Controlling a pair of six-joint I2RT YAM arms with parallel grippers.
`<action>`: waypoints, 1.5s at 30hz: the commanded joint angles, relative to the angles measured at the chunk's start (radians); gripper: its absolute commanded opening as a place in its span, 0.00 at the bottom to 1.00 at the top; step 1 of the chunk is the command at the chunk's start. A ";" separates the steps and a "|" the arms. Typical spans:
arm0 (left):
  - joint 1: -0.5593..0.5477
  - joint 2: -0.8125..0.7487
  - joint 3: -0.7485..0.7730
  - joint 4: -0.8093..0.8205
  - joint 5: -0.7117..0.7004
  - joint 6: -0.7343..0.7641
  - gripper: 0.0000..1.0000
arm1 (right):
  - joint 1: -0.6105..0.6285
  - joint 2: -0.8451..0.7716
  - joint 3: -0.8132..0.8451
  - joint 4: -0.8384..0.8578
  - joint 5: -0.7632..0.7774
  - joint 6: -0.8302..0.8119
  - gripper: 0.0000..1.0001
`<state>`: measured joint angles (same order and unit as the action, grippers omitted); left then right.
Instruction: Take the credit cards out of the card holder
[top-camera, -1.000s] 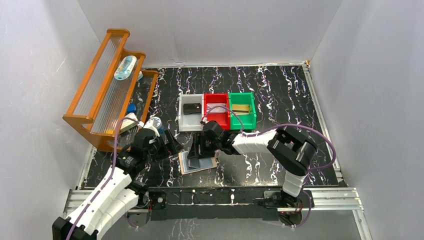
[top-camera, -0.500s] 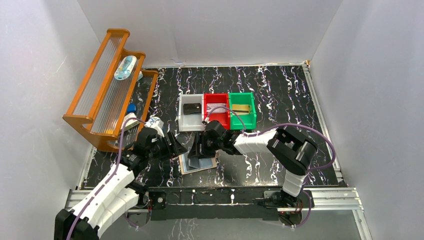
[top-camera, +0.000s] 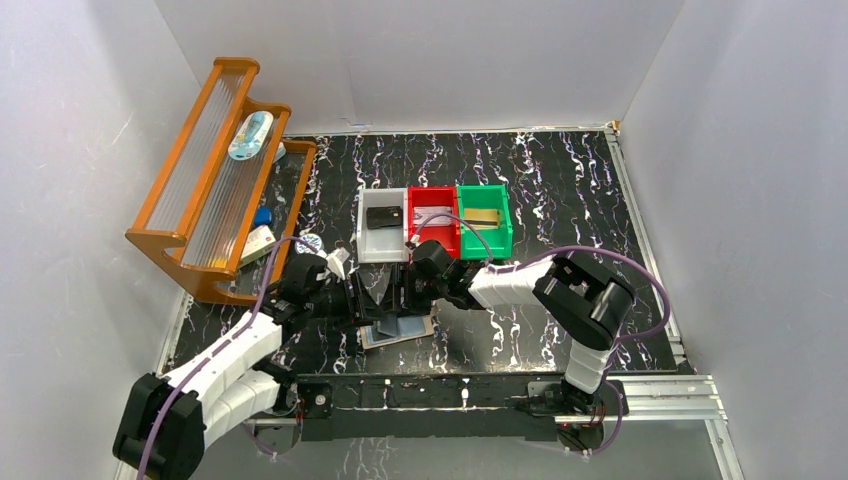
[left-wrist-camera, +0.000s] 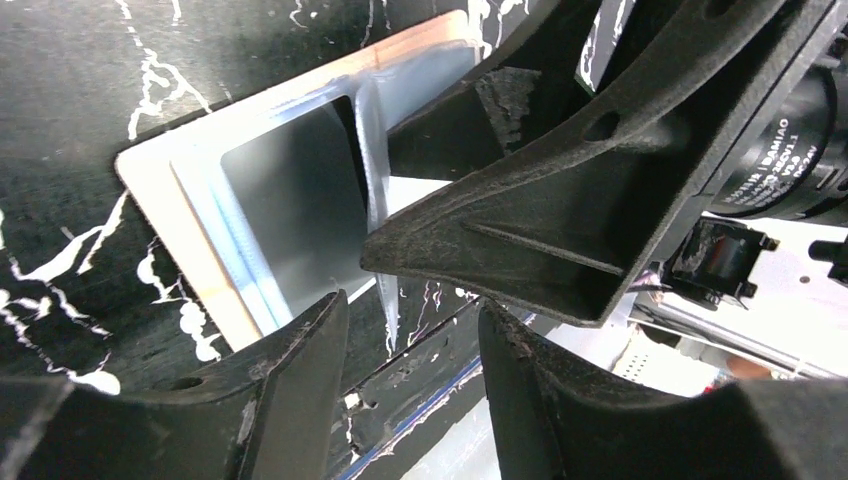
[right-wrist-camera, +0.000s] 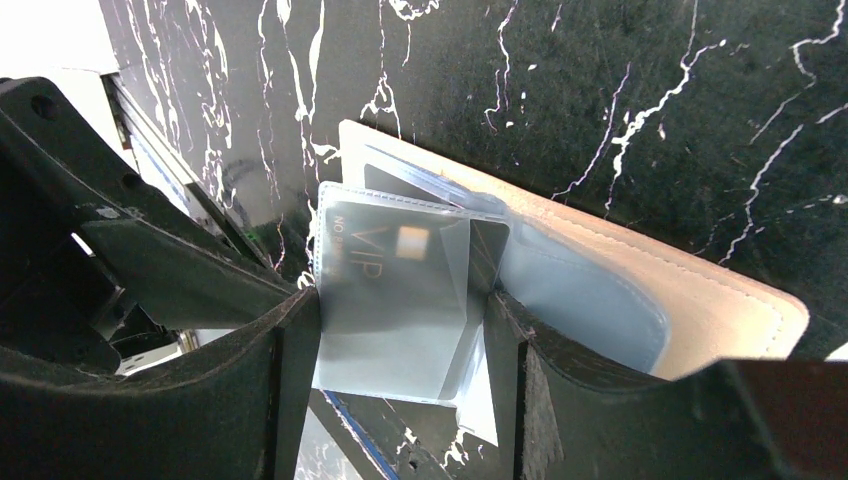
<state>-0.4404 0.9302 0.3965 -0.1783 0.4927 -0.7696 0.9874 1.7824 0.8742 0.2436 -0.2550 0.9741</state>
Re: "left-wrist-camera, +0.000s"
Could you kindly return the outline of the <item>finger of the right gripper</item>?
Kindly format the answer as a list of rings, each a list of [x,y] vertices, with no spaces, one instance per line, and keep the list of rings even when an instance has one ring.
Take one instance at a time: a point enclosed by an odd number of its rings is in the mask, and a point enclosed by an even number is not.
[[[539,1],[490,56],[391,129],[391,173],[455,181],[545,135],[585,105],[576,73],[598,1]]]
[[[392,215],[362,266],[595,325],[669,260],[828,49],[843,1],[598,1],[585,105]]]

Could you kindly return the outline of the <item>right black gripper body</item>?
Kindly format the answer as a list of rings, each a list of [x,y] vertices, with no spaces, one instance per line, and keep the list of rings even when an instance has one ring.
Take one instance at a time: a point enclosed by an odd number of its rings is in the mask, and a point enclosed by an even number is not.
[[[660,268],[661,290],[697,305],[756,294],[749,276],[777,239],[746,226],[777,219],[847,225],[847,42],[832,40],[683,243]]]

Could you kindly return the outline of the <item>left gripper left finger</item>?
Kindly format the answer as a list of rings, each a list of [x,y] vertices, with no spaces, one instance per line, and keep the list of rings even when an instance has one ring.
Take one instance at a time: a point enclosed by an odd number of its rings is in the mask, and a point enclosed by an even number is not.
[[[348,335],[344,291],[154,390],[1,381],[5,479],[319,479]]]

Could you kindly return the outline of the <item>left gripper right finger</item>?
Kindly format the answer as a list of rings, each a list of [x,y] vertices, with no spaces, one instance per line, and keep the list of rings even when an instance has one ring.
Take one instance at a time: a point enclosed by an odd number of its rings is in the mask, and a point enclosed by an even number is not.
[[[746,380],[679,397],[621,378],[481,304],[505,479],[843,479],[847,384]]]

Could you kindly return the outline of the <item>beige leather card holder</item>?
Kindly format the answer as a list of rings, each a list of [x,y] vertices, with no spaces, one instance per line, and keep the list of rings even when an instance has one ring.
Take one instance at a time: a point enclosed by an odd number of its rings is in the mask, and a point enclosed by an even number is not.
[[[234,350],[321,296],[378,295],[398,337],[398,280],[362,269],[390,213],[388,134],[478,62],[454,10],[120,153],[116,170]]]

